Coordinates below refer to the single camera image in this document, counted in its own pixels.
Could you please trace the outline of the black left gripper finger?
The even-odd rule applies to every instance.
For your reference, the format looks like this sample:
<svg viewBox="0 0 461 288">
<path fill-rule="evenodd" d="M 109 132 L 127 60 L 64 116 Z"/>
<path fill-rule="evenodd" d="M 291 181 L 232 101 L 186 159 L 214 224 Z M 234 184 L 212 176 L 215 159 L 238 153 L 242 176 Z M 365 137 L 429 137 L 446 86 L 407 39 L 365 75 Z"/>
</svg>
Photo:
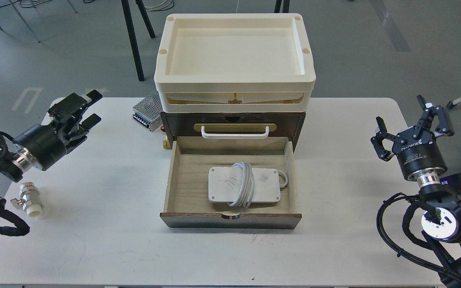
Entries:
<svg viewBox="0 0 461 288">
<path fill-rule="evenodd" d="M 51 106 L 48 113 L 56 122 L 68 122 L 71 119 L 80 120 L 86 109 L 101 100 L 102 97 L 103 95 L 97 90 L 92 90 L 85 96 L 72 93 Z"/>
<path fill-rule="evenodd" d="M 75 130 L 69 134 L 69 140 L 77 140 L 86 136 L 93 126 L 97 125 L 101 118 L 97 114 L 90 115 L 86 120 L 74 126 Z"/>
</svg>

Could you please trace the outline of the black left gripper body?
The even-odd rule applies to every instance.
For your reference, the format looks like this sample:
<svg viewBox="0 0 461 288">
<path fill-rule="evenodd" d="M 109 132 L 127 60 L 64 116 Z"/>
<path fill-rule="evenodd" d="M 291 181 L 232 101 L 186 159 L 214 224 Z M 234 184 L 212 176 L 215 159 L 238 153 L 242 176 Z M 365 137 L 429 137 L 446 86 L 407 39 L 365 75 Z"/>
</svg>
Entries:
<svg viewBox="0 0 461 288">
<path fill-rule="evenodd" d="M 13 143 L 35 159 L 34 166 L 45 171 L 87 139 L 88 129 L 78 122 L 34 125 L 13 139 Z"/>
</svg>

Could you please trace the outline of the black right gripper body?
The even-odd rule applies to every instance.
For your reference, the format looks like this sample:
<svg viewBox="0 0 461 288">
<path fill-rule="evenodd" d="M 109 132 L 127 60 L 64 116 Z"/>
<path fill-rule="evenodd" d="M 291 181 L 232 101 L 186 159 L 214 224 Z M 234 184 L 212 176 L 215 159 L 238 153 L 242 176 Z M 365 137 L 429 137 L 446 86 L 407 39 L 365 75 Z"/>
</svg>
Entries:
<svg viewBox="0 0 461 288">
<path fill-rule="evenodd" d="M 414 138 L 414 135 L 415 128 L 409 127 L 397 134 L 397 137 L 405 142 L 396 142 L 392 146 L 392 152 L 397 156 L 404 179 L 414 182 L 413 174 L 424 169 L 433 170 L 437 175 L 445 173 L 447 167 L 437 146 L 434 132 L 424 129 L 417 138 Z"/>
</svg>

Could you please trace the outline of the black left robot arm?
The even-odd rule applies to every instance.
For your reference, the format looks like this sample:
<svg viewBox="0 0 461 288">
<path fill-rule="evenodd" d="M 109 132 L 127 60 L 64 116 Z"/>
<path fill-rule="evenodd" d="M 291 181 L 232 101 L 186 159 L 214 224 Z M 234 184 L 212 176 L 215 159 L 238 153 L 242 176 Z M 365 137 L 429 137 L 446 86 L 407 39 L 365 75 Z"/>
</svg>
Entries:
<svg viewBox="0 0 461 288">
<path fill-rule="evenodd" d="M 49 124 L 34 125 L 17 137 L 0 130 L 0 174 L 18 182 L 32 167 L 45 171 L 80 146 L 101 120 L 96 114 L 86 120 L 82 117 L 102 97 L 97 90 L 85 96 L 73 93 L 51 106 L 48 110 L 51 117 Z M 30 227 L 18 215 L 5 209 L 6 202 L 0 195 L 0 234 L 27 235 Z"/>
</svg>

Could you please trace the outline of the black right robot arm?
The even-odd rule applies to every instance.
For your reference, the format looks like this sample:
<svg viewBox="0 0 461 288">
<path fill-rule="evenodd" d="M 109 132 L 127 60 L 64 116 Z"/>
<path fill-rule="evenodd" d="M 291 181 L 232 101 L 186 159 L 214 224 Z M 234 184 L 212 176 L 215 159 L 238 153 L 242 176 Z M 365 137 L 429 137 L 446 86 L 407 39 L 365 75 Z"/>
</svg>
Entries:
<svg viewBox="0 0 461 288">
<path fill-rule="evenodd" d="M 452 126 L 442 106 L 427 103 L 417 96 L 423 113 L 417 124 L 390 134 L 381 117 L 377 117 L 377 131 L 371 143 L 379 159 L 385 162 L 397 157 L 403 177 L 417 182 L 417 195 L 397 193 L 385 200 L 377 212 L 377 231 L 382 240 L 409 261 L 436 271 L 447 288 L 461 288 L 461 173 L 444 179 L 447 171 L 437 146 L 440 136 L 452 136 Z M 383 226 L 383 215 L 391 204 L 406 200 L 408 208 L 403 215 L 402 230 L 417 246 L 431 250 L 441 265 L 421 259 L 400 246 L 388 236 Z"/>
</svg>

